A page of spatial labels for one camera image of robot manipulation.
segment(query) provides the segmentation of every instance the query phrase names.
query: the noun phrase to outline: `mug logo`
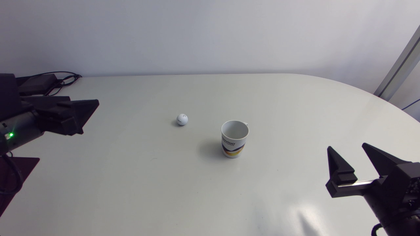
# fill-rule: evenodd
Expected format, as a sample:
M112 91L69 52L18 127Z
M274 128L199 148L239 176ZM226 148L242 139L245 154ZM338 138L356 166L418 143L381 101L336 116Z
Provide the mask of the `mug logo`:
M225 138L222 137L223 142L225 142L227 145L231 145L231 146L235 146L236 143L231 143L228 140L226 140Z
M236 148L235 150L232 150L231 151L231 150L228 150L227 148L225 148L225 146L223 146L223 144L222 144L223 151L226 154L228 154L229 156L236 156L236 155L238 155L242 151L242 149L244 148L244 146L245 146L245 144L242 145L242 146L240 146L240 147L238 147L238 148Z

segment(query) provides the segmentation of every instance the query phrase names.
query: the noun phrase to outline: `white wall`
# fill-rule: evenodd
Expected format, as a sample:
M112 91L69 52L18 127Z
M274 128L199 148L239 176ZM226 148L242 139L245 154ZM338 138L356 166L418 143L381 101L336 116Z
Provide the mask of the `white wall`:
M290 72L374 92L419 9L418 0L2 0L0 71ZM393 102L409 103L402 97Z

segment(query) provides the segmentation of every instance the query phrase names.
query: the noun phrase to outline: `robotic arm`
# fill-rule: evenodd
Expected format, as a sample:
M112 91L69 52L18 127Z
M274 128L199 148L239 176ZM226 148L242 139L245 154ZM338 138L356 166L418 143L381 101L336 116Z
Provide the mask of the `robotic arm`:
M357 181L351 165L328 147L330 180L325 186L331 197L363 196L389 236L420 236L420 163L401 160L367 143L362 147L379 178Z
M74 135L99 106L98 100L69 97L20 97L13 74L0 74L0 216L22 188L39 158L9 157L7 153L45 131Z

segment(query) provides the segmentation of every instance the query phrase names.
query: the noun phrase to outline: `power adapter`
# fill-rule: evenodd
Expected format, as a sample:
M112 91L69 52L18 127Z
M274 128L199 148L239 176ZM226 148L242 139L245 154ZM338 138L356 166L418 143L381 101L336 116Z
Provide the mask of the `power adapter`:
M36 94L44 95L58 82L55 74L33 76L18 87L20 96L31 96Z

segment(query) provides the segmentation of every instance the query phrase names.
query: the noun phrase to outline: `white mug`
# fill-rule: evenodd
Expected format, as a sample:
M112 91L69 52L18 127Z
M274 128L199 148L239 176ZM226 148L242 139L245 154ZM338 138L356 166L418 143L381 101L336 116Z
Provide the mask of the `white mug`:
M229 158L237 158L244 149L249 133L248 124L242 121L227 121L222 125L222 151Z

